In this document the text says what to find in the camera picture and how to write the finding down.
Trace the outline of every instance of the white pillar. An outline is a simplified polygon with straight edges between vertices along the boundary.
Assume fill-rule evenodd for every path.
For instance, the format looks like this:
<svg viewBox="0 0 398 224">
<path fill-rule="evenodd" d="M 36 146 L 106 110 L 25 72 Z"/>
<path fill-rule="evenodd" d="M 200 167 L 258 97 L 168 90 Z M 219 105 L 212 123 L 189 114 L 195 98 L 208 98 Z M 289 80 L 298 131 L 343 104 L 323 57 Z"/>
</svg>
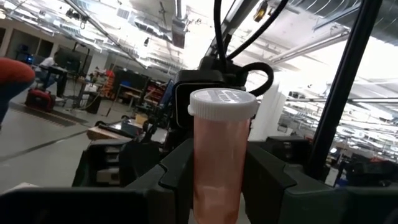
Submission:
<svg viewBox="0 0 398 224">
<path fill-rule="evenodd" d="M 256 118 L 252 123 L 249 141 L 265 141 L 269 136 L 276 135 L 285 101 L 286 96 L 279 88 L 279 81 L 275 80 L 262 97 Z"/>
<path fill-rule="evenodd" d="M 50 57 L 54 57 L 54 54 L 58 51 L 60 44 L 59 43 L 53 43 L 52 49 L 50 52 Z"/>
<path fill-rule="evenodd" d="M 7 53 L 8 45 L 10 44 L 11 35 L 12 35 L 13 30 L 14 29 L 12 27 L 8 27 L 6 29 L 6 33 L 4 34 L 4 37 L 1 42 L 0 57 L 5 56 Z"/>
<path fill-rule="evenodd" d="M 105 68 L 108 55 L 109 54 L 105 51 L 102 51 L 101 53 L 94 52 L 91 58 L 90 66 L 88 67 L 87 75 L 94 72 L 96 67 L 98 67 L 100 70 L 103 70 Z"/>
</svg>

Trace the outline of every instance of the concrete floor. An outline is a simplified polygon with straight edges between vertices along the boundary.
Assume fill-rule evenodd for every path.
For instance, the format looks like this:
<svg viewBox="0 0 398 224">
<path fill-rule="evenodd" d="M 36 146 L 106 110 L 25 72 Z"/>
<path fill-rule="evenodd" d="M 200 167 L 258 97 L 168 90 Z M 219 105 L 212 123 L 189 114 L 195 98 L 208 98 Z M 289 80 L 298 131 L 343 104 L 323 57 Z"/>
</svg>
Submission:
<svg viewBox="0 0 398 224">
<path fill-rule="evenodd" d="M 66 95 L 71 95 L 72 89 L 69 85 Z M 52 86 L 50 90 L 55 92 L 55 87 Z M 23 103 L 26 93 L 27 91 L 21 93 L 12 101 Z M 115 104 L 109 116 L 103 116 L 110 104 L 110 101 L 103 101 L 98 114 L 71 113 L 87 123 L 66 128 L 35 116 L 9 110 L 0 133 L 0 193 L 23 182 L 40 187 L 71 186 L 81 153 L 90 143 L 85 131 L 98 120 L 107 123 L 117 122 L 122 115 L 129 114 L 127 106 Z M 68 113 L 65 110 L 68 106 L 56 106 L 55 110 Z M 191 212 L 189 224 L 192 223 L 196 222 Z M 244 212 L 242 197 L 237 224 L 245 223 L 249 221 Z"/>
</svg>

